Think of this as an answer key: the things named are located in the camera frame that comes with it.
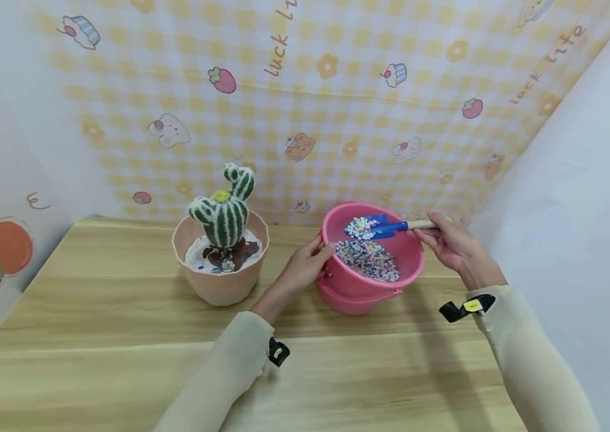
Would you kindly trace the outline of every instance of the table surface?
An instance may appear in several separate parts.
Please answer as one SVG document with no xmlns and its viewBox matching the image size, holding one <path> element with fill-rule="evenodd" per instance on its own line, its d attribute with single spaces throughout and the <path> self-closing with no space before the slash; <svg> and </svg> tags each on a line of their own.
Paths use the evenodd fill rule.
<svg viewBox="0 0 610 432">
<path fill-rule="evenodd" d="M 70 229 L 0 327 L 0 431 L 151 431 L 233 316 L 317 233 L 271 227 L 259 285 L 214 308 L 183 278 L 173 229 Z M 437 312 L 462 299 L 431 252 L 403 295 L 362 317 L 333 312 L 312 286 L 275 326 L 291 356 L 267 364 L 222 431 L 524 431 L 473 320 Z"/>
</svg>

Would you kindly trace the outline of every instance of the checkered backdrop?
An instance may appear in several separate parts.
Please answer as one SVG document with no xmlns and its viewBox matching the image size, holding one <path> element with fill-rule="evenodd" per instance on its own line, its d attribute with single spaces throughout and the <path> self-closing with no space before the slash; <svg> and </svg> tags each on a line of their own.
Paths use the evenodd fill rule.
<svg viewBox="0 0 610 432">
<path fill-rule="evenodd" d="M 609 0 L 30 7 L 119 215 L 159 220 L 234 162 L 273 224 L 318 226 L 348 200 L 468 222 L 610 38 Z"/>
</svg>

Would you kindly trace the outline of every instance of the orange fruit print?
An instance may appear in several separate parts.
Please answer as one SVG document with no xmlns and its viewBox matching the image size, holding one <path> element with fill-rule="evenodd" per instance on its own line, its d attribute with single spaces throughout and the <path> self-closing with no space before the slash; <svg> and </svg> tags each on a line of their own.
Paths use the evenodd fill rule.
<svg viewBox="0 0 610 432">
<path fill-rule="evenodd" d="M 0 285 L 29 265 L 34 241 L 26 224 L 15 218 L 0 219 Z"/>
</svg>

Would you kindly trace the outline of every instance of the white sand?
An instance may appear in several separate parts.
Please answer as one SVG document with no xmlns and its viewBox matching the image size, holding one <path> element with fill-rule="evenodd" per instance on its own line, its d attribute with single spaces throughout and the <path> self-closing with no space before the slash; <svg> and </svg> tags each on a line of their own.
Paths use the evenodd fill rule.
<svg viewBox="0 0 610 432">
<path fill-rule="evenodd" d="M 253 235 L 252 231 L 249 231 L 249 229 L 245 229 L 245 233 L 243 233 L 243 236 L 245 237 L 245 241 L 247 241 L 249 244 L 251 242 L 256 242 L 256 244 L 259 246 L 259 250 L 257 251 L 257 253 L 250 256 L 250 258 L 248 258 L 247 261 L 242 264 L 242 268 L 246 268 L 256 263 L 259 260 L 259 257 L 262 255 L 263 251 L 261 241 L 256 238 L 255 235 Z M 185 254 L 185 264 L 187 264 L 188 267 L 196 270 L 197 272 L 213 273 L 216 267 L 213 264 L 209 263 L 208 259 L 205 259 L 203 257 L 204 250 L 206 249 L 206 247 L 211 247 L 209 238 L 207 238 L 206 236 L 201 236 L 197 238 L 192 244 L 192 246 L 190 246 L 190 249 L 187 249 L 187 254 Z"/>
</svg>

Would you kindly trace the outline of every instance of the pink bucket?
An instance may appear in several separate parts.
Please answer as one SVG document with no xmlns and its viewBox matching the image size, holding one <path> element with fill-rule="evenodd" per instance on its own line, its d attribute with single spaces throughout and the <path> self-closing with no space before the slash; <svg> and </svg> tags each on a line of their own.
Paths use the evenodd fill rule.
<svg viewBox="0 0 610 432">
<path fill-rule="evenodd" d="M 344 232 L 352 218 L 364 215 L 386 214 L 390 223 L 401 222 L 398 215 L 378 206 L 364 203 L 345 203 L 333 208 L 324 218 L 322 238 L 324 244 L 350 240 Z M 333 255 L 324 270 L 324 276 L 317 279 L 319 295 L 340 313 L 361 315 L 369 312 L 379 301 L 400 295 L 422 272 L 425 252 L 421 242 L 399 232 L 396 237 L 384 238 L 378 243 L 396 258 L 401 278 L 397 282 L 380 282 L 366 278 L 355 272 Z"/>
</svg>

